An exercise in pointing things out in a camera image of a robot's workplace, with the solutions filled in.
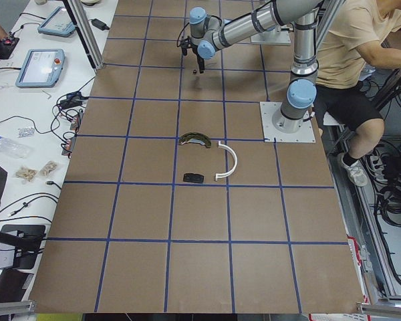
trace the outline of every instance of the screen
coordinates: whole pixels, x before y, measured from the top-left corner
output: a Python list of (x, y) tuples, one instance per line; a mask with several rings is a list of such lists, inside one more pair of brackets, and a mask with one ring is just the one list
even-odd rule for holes
[(68, 24), (71, 22), (67, 9), (61, 8), (43, 27), (50, 30), (63, 31), (67, 29)]
[(25, 67), (22, 82), (47, 82), (53, 69), (56, 51), (33, 51)]

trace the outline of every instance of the table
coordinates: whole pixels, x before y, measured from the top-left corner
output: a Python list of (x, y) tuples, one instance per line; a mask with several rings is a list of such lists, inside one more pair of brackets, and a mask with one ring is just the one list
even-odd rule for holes
[[(111, 24), (112, 15), (116, 8), (116, 0), (102, 1), (93, 6), (86, 7), (88, 19), (98, 18)], [(25, 9), (25, 12), (33, 13), (40, 16), (48, 16), (57, 6), (62, 6), (59, 1), (48, 1), (45, 5), (36, 5), (31, 1)], [(28, 22), (40, 22), (40, 19), (28, 15), (22, 15), (13, 31), (18, 30), (19, 26)], [(104, 48), (106, 35), (108, 31), (100, 31), (93, 28), (95, 38), (100, 49)], [(21, 89), (15, 87), (15, 81), (18, 71), (2, 71), (0, 72), (0, 121), (13, 115), (20, 115), (31, 118), (35, 121), (38, 129), (42, 132), (48, 131), (49, 125), (53, 120), (51, 112), (52, 106), (57, 98), (68, 92), (73, 92), (82, 87), (89, 79), (95, 76), (94, 70), (91, 68), (89, 61), (84, 53), (83, 47), (78, 39), (77, 34), (73, 34), (68, 38), (56, 37), (52, 35), (44, 35), (37, 32), (36, 25), (26, 25), (21, 31), (18, 31), (15, 36), (20, 38), (11, 59), (0, 61), (0, 67), (21, 67), (29, 49), (49, 49), (61, 48), (66, 55), (66, 61), (58, 83), (52, 88), (32, 88)], [(82, 93), (85, 96), (89, 95), (92, 83), (89, 83)], [(45, 184), (46, 179), (36, 177), (34, 181), (23, 184), (21, 179), (15, 178), (14, 174), (20, 166), (27, 166), (31, 169), (41, 169), (48, 161), (59, 163), (58, 169), (52, 174), (50, 179), (58, 185), (62, 185), (65, 173), (68, 168), (69, 159), (61, 155), (60, 140), (53, 134), (38, 134), (32, 137), (17, 138), (17, 129), (27, 126), (32, 126), (28, 120), (16, 118), (3, 124), (0, 124), (0, 135), (18, 140), (22, 144), (26, 144), (33, 148), (33, 152), (26, 159), (13, 159), (0, 153), (0, 166), (8, 172), (7, 184), (1, 200), (1, 208), (10, 204), (16, 199), (38, 192), (47, 192), (59, 196), (59, 189), (55, 186)], [(56, 130), (58, 135), (62, 135), (68, 131), (69, 122), (61, 120), (61, 126)], [(0, 214), (0, 219), (6, 219), (7, 214), (11, 211), (20, 208), (22, 202), (18, 202), (8, 211)], [(49, 219), (53, 218), (56, 204), (49, 199), (39, 199), (30, 204), (29, 208), (24, 209), (15, 217), (28, 215), (41, 215)], [(6, 223), (14, 224), (45, 224), (49, 231), (49, 224), (43, 219), (21, 219), (18, 221), (10, 221), (0, 223), (0, 228)], [(36, 266), (29, 273), (36, 273), (38, 269), (39, 259)], [(24, 300), (28, 299), (28, 294), (31, 291), (32, 283), (24, 296)]]
[[(315, 144), (263, 142), (258, 102), (282, 100), (292, 48), (238, 43), (194, 74), (175, 39), (196, 5), (252, 10), (119, 2), (30, 295), (38, 312), (331, 313), (363, 300), (316, 125)], [(178, 145), (186, 132), (213, 147)], [(215, 182), (232, 166), (219, 140), (239, 165)]]

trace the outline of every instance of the white sneaker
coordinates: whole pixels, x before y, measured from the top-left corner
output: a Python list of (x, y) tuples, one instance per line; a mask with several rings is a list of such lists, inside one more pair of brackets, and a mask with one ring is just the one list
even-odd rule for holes
[(345, 163), (343, 163), (344, 155), (345, 155), (344, 152), (338, 154), (337, 162), (341, 167), (343, 167), (346, 170), (346, 172), (348, 172), (350, 181), (359, 187), (366, 186), (368, 184), (368, 177), (361, 163), (357, 160), (354, 164), (352, 164), (352, 166), (348, 166)]

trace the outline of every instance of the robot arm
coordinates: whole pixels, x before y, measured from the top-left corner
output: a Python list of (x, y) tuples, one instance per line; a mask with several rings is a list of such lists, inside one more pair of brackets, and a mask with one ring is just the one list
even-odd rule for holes
[(294, 62), (287, 99), (282, 103), (281, 115), (274, 116), (273, 120), (281, 131), (295, 132), (316, 96), (315, 29), (318, 5), (322, 1), (271, 0), (229, 23), (195, 7), (190, 11), (190, 36), (181, 40), (180, 47), (184, 55), (187, 49), (193, 50), (199, 71), (203, 73), (204, 60), (211, 59), (217, 51), (277, 25), (295, 22)]

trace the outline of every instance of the black shorts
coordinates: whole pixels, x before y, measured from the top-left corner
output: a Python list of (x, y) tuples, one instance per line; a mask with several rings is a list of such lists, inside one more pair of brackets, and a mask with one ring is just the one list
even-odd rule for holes
[(383, 119), (372, 103), (360, 92), (360, 87), (333, 89), (316, 85), (317, 95), (314, 105), (318, 126), (323, 128), (323, 116), (329, 112), (337, 121), (350, 130), (356, 130), (370, 119)]

